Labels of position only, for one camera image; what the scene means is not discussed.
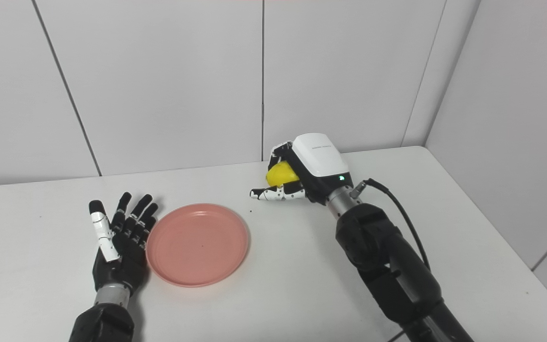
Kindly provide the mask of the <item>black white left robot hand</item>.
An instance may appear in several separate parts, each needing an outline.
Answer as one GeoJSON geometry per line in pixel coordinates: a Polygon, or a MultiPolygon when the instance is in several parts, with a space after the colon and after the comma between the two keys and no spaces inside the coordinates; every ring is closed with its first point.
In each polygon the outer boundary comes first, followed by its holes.
{"type": "Polygon", "coordinates": [[[128,211],[132,195],[124,193],[109,218],[100,200],[90,201],[88,207],[99,247],[93,265],[95,290],[105,285],[121,284],[134,294],[147,275],[146,241],[157,219],[159,206],[152,195],[144,195],[128,211]]]}

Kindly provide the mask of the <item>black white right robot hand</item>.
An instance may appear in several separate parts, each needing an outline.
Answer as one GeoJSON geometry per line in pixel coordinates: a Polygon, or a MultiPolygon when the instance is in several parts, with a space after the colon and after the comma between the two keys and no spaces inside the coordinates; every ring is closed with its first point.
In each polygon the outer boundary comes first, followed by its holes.
{"type": "Polygon", "coordinates": [[[273,147],[265,180],[267,188],[252,189],[252,199],[306,198],[325,205],[335,190],[354,186],[347,163],[323,133],[301,134],[273,147]]]}

